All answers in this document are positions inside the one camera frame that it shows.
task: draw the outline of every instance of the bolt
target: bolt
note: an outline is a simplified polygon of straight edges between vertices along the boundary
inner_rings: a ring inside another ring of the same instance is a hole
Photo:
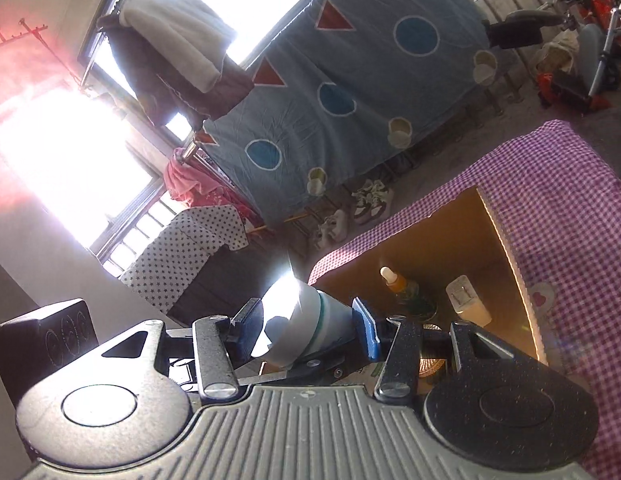
[[[378,391],[384,397],[402,399],[411,393],[411,387],[406,383],[383,383]]]
[[[237,386],[228,383],[213,383],[204,388],[204,395],[209,399],[225,400],[237,395]]]

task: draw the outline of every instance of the ribbed gray panel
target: ribbed gray panel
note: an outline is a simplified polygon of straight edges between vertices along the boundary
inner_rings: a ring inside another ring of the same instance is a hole
[[[134,468],[92,474],[40,464],[28,480],[592,480],[576,464],[535,474],[469,462],[435,441],[414,412],[362,386],[256,386],[204,408],[180,439]]]

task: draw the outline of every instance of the black speaker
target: black speaker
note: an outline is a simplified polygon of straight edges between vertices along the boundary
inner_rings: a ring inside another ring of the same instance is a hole
[[[35,384],[97,348],[83,300],[33,310],[0,325],[0,376],[14,406]]]

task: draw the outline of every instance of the purple checkered tablecloth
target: purple checkered tablecloth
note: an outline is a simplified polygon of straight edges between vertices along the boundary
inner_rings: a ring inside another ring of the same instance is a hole
[[[472,186],[483,190],[505,229],[549,364],[585,378],[595,396],[599,432],[582,466],[600,480],[621,480],[621,181],[568,123],[550,121],[505,142],[322,258],[308,282]]]

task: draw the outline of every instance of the cardboard edge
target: cardboard edge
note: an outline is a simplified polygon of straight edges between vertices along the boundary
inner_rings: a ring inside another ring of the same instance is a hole
[[[517,282],[517,288],[519,289],[520,296],[524,302],[524,310],[526,310],[526,317],[528,318],[528,324],[531,328],[531,335],[533,336],[533,344],[535,345],[535,353],[537,354],[537,360],[548,366],[548,359],[546,358],[546,352],[544,350],[544,344],[542,341],[542,333],[540,332],[540,327],[537,323],[537,316],[535,315],[535,310],[533,308],[533,302],[528,294],[528,290],[526,288],[526,283],[524,283],[524,277],[519,270],[519,266],[517,265],[517,261],[515,259],[515,255],[508,243],[508,239],[504,229],[502,229],[499,220],[497,219],[497,215],[492,210],[489,205],[489,201],[486,195],[482,192],[481,189],[476,187],[477,193],[479,194],[479,198],[481,199],[486,212],[489,214],[489,218],[491,219],[491,223],[493,224],[493,228],[497,233],[497,237],[499,238],[499,242],[504,249],[504,252],[507,255],[508,264],[510,265],[511,270],[513,271],[513,275],[515,276],[515,281]]]

